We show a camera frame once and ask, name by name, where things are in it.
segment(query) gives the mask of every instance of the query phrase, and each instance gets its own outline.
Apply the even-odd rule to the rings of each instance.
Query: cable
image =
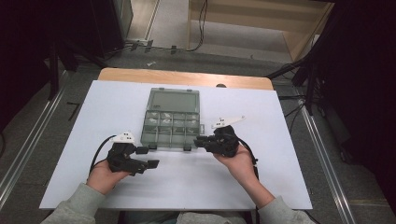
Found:
[[[311,220],[312,220],[313,222],[315,222],[315,223],[317,223],[317,224],[320,224],[320,222],[318,222],[314,217],[312,217],[311,214],[309,214],[307,211],[304,211],[304,212],[306,212],[306,214],[309,216],[309,218],[311,218]]]
[[[291,64],[291,63],[285,63],[285,64],[283,64],[283,65],[280,67],[280,69],[284,68],[284,67],[287,66],[287,65],[290,65],[290,66],[292,66],[293,68],[296,68],[296,67],[295,67],[293,64]],[[285,77],[285,74],[282,74],[282,77],[285,78],[285,79],[287,79],[287,80],[292,80],[292,78]]]
[[[92,163],[91,163],[90,173],[92,172],[93,167],[95,167],[95,165],[96,165],[97,163],[99,163],[99,162],[101,162],[101,161],[104,161],[104,160],[101,160],[101,161],[95,163],[96,158],[98,157],[99,152],[100,152],[100,150],[102,149],[102,147],[105,145],[105,143],[108,142],[108,140],[110,140],[110,138],[115,137],[115,136],[116,136],[116,135],[111,135],[111,136],[109,136],[107,139],[105,139],[105,141],[103,141],[103,143],[102,143],[102,144],[99,146],[99,148],[96,150],[96,153],[95,153],[95,155],[93,156],[93,160],[92,160]]]
[[[303,109],[303,107],[304,107],[304,104],[302,104],[302,105],[300,105],[300,106],[298,107],[298,110],[297,110],[296,114],[294,115],[293,120],[291,121],[289,133],[291,133],[291,129],[293,128],[293,123],[294,123],[294,121],[296,120],[297,115],[299,114],[300,110]]]
[[[280,101],[281,100],[300,100],[300,99],[305,99],[305,95],[278,96],[277,98]]]
[[[202,25],[201,25],[201,18],[202,18],[202,13],[204,12],[204,10],[205,10],[204,21],[202,22]],[[199,14],[199,31],[201,34],[201,39],[198,43],[198,46],[195,47],[195,49],[187,49],[187,51],[196,51],[196,50],[198,50],[198,48],[200,48],[204,44],[206,12],[207,12],[207,0],[205,0],[204,5],[201,8],[201,13]]]
[[[103,61],[104,61],[104,62],[107,62],[108,60],[110,60],[110,59],[112,59],[114,56],[116,56],[116,54],[117,54],[118,52],[114,52],[112,55],[108,56],[108,58],[104,59]]]
[[[6,138],[4,137],[3,133],[0,133],[1,135],[1,140],[3,145],[1,146],[1,151],[0,151],[0,158],[3,157],[4,152],[6,151]]]
[[[137,46],[138,48],[141,48],[141,49],[167,49],[167,50],[185,50],[185,49],[169,49],[169,48],[162,48],[162,47],[147,47],[147,46],[141,46],[141,45],[138,45]]]
[[[108,52],[107,54],[110,54],[110,53],[117,53],[117,52],[120,52],[120,51],[123,51],[123,50],[126,50],[126,49],[131,49],[131,48],[132,48],[132,46],[126,46],[126,47],[124,47],[123,49],[113,50],[113,51]]]
[[[285,118],[287,118],[290,114],[294,113],[295,111],[299,110],[300,106],[297,106],[297,108],[291,110],[287,115],[285,115]]]
[[[254,157],[253,155],[253,151],[251,150],[250,146],[248,145],[248,143],[246,143],[244,140],[240,139],[238,137],[238,141],[242,144],[242,146],[244,146],[247,151],[250,153],[250,157],[251,157],[251,162],[253,163],[253,170],[254,170],[254,175],[256,175],[257,179],[259,179],[259,169],[257,169],[257,159]],[[259,214],[259,208],[256,206],[256,223],[260,223],[260,214]]]

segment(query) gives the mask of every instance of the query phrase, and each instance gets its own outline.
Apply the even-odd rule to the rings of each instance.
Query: gray sleeve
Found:
[[[80,184],[75,193],[59,203],[55,211],[42,224],[52,223],[95,223],[94,215],[105,195]]]
[[[309,216],[302,211],[290,209],[282,197],[275,198],[272,202],[259,210],[262,223],[285,224],[285,223],[314,223]]]

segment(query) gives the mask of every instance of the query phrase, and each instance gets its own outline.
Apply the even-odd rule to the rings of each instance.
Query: wooden table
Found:
[[[206,73],[187,73],[147,69],[105,68],[98,80],[132,81],[156,84],[211,86],[224,84],[228,88],[273,90],[271,80],[266,77],[240,77]]]

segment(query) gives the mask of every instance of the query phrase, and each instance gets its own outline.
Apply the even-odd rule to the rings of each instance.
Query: person's right hand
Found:
[[[239,184],[244,185],[247,181],[257,179],[254,174],[250,153],[242,145],[238,146],[235,156],[231,158],[220,154],[213,154],[213,156],[228,168]]]
[[[245,147],[239,145],[236,155],[232,158],[220,154],[213,155],[227,166],[233,178],[245,189],[258,208],[262,208],[274,200],[274,195],[260,183],[254,174],[251,156]]]

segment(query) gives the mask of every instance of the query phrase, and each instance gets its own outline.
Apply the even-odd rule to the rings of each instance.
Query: metal frame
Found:
[[[297,94],[302,94],[299,90],[295,90]],[[315,123],[314,116],[310,116],[305,107],[302,110],[306,127],[311,135],[312,142],[314,143],[315,150],[318,153],[318,159],[322,166],[323,172],[326,176],[327,182],[329,184],[330,190],[332,192],[332,197],[334,198],[335,205],[337,206],[340,217],[345,224],[355,224],[357,223],[347,200],[347,196],[338,180],[337,173],[332,167],[332,162],[330,161],[329,155],[327,153],[326,147],[320,137],[317,124]]]
[[[17,180],[20,177],[24,166],[29,161],[30,156],[35,150],[35,146],[37,145],[41,134],[46,129],[47,124],[50,121],[56,107],[61,101],[69,79],[69,74],[64,71],[61,78],[61,83],[63,83],[62,87],[55,95],[53,100],[48,101],[47,104],[44,106],[43,112],[35,123],[35,126],[33,127],[32,131],[30,131],[18,155],[15,157],[14,162],[12,162],[11,166],[8,168],[6,175],[0,182],[0,211],[3,209],[3,206],[5,205],[9,194],[17,183]]]

